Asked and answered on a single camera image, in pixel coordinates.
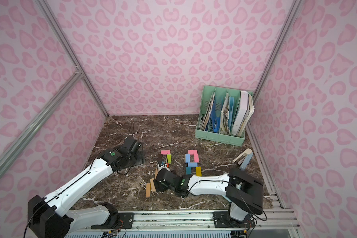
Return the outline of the wooden block bottom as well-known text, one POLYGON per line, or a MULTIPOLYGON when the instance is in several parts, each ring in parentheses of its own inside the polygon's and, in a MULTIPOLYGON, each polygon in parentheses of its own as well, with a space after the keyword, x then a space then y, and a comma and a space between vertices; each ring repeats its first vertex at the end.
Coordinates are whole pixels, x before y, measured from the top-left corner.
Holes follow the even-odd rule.
POLYGON ((151 183, 146 184, 146 191, 145 191, 145 197, 150 197, 151 196, 151 183))

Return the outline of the dark brown block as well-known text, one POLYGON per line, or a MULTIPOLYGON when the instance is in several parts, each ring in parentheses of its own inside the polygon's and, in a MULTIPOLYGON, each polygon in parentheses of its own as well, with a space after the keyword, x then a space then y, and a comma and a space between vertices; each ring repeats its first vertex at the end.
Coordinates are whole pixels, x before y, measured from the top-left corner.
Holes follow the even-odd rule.
POLYGON ((162 165, 164 163, 164 159, 163 159, 163 155, 162 154, 159 154, 158 157, 157 157, 157 163, 159 165, 162 165))

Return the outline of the green block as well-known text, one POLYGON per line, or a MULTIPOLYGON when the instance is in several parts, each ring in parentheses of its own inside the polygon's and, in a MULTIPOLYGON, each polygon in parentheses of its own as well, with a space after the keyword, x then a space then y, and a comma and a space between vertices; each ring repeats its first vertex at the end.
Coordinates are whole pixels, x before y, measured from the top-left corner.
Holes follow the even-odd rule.
POLYGON ((172 154, 167 154, 166 158, 167 158, 167 163, 171 164, 172 163, 172 154))

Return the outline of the yellow block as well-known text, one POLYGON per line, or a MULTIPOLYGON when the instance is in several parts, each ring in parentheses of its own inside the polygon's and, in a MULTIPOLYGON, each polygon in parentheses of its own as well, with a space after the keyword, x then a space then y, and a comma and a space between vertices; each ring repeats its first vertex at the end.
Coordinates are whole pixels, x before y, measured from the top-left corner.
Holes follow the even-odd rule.
POLYGON ((196 175, 197 175, 198 177, 201 177, 201 176, 202 176, 201 167, 196 167, 195 170, 196 170, 196 175))

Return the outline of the pink block top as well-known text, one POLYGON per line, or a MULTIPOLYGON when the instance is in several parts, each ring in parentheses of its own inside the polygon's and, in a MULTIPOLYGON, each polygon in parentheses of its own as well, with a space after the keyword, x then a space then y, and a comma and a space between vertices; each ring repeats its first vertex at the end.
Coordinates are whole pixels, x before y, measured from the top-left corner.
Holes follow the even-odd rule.
POLYGON ((195 154, 198 154, 198 151, 197 150, 189 150, 188 154, 189 155, 195 155, 195 154))

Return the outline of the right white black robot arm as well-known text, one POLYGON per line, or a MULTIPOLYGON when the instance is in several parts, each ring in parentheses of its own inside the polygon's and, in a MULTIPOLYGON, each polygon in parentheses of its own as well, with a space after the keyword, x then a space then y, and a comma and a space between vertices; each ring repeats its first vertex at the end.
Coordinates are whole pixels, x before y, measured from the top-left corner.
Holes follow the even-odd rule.
POLYGON ((230 201, 229 216, 237 221, 244 220, 248 214, 263 214, 263 182, 238 168, 210 177, 180 177, 172 171, 161 169, 153 184, 157 192, 170 189, 183 198, 206 194, 226 197, 230 201))

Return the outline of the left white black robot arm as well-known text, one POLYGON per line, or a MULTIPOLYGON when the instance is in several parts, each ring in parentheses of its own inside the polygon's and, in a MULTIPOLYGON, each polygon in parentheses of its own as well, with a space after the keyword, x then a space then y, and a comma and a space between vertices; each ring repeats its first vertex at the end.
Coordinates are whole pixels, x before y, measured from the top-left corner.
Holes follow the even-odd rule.
POLYGON ((63 238, 83 228, 122 229, 116 207, 104 202, 96 207, 71 210, 81 197, 113 173, 119 173, 145 162, 143 145, 132 136, 123 144, 100 152, 91 164, 60 188, 28 201, 26 229, 38 238, 63 238))

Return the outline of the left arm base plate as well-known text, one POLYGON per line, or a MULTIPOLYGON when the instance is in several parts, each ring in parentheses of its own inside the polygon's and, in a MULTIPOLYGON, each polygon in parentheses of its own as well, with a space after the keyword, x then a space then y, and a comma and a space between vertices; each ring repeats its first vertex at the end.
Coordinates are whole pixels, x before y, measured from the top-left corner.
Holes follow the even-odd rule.
POLYGON ((101 225, 91 226, 92 230, 117 230, 122 229, 131 229, 133 225, 135 214, 132 212, 113 212, 110 213, 109 218, 105 223, 101 225))

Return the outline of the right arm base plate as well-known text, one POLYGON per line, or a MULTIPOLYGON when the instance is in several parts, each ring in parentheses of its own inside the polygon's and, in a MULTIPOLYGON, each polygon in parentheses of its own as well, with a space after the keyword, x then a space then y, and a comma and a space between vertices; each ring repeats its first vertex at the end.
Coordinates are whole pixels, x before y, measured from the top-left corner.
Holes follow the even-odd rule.
POLYGON ((230 216, 229 212, 213 212, 212 219, 214 221, 215 228, 243 228, 249 230, 255 228, 256 222, 252 214, 246 214, 243 219, 237 220, 230 216))

